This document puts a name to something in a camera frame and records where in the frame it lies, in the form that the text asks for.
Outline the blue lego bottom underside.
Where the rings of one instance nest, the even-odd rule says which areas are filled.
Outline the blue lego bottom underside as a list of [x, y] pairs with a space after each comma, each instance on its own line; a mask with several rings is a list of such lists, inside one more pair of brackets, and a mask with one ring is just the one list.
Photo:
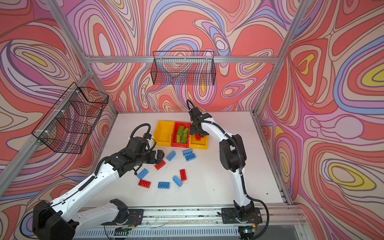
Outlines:
[[159, 182], [158, 183], [158, 188], [159, 189], [170, 189], [170, 186], [171, 186], [171, 184], [170, 184], [170, 182]]

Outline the red middle bin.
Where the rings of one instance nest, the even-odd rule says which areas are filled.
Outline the red middle bin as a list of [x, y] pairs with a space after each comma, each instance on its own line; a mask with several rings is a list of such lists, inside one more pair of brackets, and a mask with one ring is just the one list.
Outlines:
[[[175, 122], [174, 129], [172, 132], [172, 140], [171, 140], [171, 146], [172, 147], [179, 147], [179, 148], [188, 148], [189, 147], [189, 139], [190, 139], [190, 125], [191, 123], [184, 123], [184, 122]], [[185, 129], [189, 129], [189, 135], [188, 135], [188, 142], [186, 144], [176, 143], [176, 136], [178, 135], [178, 129], [180, 126], [184, 126]]]

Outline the left yellow bin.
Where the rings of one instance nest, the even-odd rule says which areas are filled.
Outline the left yellow bin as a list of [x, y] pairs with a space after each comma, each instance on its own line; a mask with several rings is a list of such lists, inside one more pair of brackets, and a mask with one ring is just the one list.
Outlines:
[[171, 121], [158, 121], [155, 133], [153, 135], [154, 140], [157, 142], [157, 146], [170, 147], [172, 140], [172, 132], [175, 122]]

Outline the yellow bin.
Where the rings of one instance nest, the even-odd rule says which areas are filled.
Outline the yellow bin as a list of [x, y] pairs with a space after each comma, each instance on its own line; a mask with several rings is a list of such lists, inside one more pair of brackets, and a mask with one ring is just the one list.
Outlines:
[[158, 121], [155, 133], [153, 135], [154, 140], [157, 142], [157, 146], [170, 147], [172, 140], [172, 132], [175, 122], [171, 121]]
[[205, 136], [200, 142], [196, 141], [194, 135], [190, 135], [189, 139], [189, 148], [191, 149], [200, 149], [200, 150], [207, 150], [208, 148], [208, 136]]

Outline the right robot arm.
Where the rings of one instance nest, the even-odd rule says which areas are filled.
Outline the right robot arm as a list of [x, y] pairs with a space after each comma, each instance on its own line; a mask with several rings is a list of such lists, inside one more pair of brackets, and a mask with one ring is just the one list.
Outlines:
[[220, 162], [223, 168], [229, 171], [234, 187], [235, 219], [240, 223], [245, 222], [255, 207], [245, 190], [243, 169], [247, 155], [242, 137], [224, 130], [210, 114], [203, 114], [197, 107], [189, 108], [189, 115], [192, 134], [200, 137], [210, 136], [219, 143]]

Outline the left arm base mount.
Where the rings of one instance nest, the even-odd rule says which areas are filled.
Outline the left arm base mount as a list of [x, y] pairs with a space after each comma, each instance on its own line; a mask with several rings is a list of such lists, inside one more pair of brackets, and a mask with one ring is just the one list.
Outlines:
[[109, 240], [126, 237], [142, 224], [143, 216], [144, 209], [128, 209], [125, 213], [118, 214], [116, 220], [102, 224], [104, 233]]

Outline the blue lego bottom tilted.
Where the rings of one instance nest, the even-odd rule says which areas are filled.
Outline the blue lego bottom tilted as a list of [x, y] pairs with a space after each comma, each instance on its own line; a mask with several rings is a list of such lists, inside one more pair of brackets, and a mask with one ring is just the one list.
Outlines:
[[177, 176], [173, 176], [173, 181], [178, 187], [181, 187], [183, 185], [182, 181]]

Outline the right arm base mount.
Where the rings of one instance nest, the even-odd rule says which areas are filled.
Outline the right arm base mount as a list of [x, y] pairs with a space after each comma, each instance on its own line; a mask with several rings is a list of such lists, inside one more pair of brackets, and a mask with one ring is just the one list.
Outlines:
[[263, 218], [259, 208], [253, 208], [245, 214], [241, 214], [235, 208], [222, 208], [218, 215], [224, 224], [253, 224], [263, 223]]

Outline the green lego tall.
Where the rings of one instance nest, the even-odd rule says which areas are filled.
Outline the green lego tall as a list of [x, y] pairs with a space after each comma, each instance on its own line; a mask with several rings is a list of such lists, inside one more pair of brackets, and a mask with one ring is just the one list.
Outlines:
[[184, 129], [185, 129], [184, 126], [180, 126], [179, 129], [178, 129], [178, 135], [182, 135], [183, 132], [184, 132]]

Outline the blue lego studs up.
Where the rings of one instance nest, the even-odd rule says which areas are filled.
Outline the blue lego studs up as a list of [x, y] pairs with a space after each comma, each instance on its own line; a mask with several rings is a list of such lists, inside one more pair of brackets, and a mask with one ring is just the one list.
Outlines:
[[183, 156], [188, 156], [188, 155], [191, 155], [191, 154], [193, 154], [193, 150], [192, 149], [183, 150]]

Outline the blue lego underside up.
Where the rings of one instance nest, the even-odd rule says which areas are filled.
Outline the blue lego underside up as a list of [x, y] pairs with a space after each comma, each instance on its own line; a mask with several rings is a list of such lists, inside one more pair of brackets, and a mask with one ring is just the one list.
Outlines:
[[186, 155], [185, 156], [185, 159], [187, 162], [191, 161], [191, 160], [194, 160], [196, 159], [196, 155], [195, 154], [189, 154], [189, 155]]

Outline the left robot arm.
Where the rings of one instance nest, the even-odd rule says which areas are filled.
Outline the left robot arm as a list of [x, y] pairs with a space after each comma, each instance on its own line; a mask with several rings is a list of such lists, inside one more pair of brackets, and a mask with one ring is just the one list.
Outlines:
[[95, 172], [67, 193], [49, 203], [38, 203], [33, 209], [33, 233], [39, 240], [71, 240], [105, 223], [126, 225], [130, 212], [119, 199], [87, 211], [81, 208], [124, 174], [143, 164], [161, 164], [164, 156], [164, 152], [155, 150], [148, 139], [132, 137], [125, 148], [102, 158]]

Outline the right yellow bin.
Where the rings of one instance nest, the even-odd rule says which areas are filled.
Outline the right yellow bin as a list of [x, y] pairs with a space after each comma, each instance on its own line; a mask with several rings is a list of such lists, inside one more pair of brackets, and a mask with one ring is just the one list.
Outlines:
[[205, 136], [200, 142], [196, 141], [194, 135], [190, 135], [189, 139], [189, 148], [191, 149], [200, 149], [200, 150], [207, 150], [208, 148], [208, 136]]

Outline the green lego square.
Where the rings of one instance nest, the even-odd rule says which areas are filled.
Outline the green lego square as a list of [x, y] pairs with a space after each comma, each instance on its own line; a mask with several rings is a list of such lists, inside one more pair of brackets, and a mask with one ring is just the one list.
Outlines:
[[186, 128], [186, 129], [184, 129], [184, 131], [183, 131], [183, 135], [182, 135], [182, 137], [183, 137], [183, 138], [187, 138], [188, 135], [189, 135], [189, 129]]

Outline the red lego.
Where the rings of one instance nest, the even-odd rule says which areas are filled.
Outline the red lego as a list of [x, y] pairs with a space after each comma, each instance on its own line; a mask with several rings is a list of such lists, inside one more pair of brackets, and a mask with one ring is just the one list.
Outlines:
[[201, 137], [199, 135], [194, 135], [196, 141], [200, 142], [204, 137]]
[[140, 180], [139, 183], [138, 183], [138, 185], [140, 187], [143, 187], [143, 188], [146, 188], [146, 189], [149, 189], [151, 187], [151, 184], [152, 184], [151, 182], [145, 181], [145, 180]]
[[180, 177], [182, 182], [187, 180], [187, 174], [185, 169], [180, 170]]
[[160, 170], [162, 167], [164, 167], [165, 165], [166, 165], [165, 161], [162, 160], [162, 162], [161, 162], [160, 164], [156, 164], [156, 165], [155, 165], [155, 168], [156, 168], [156, 170], [158, 171], [158, 170]]

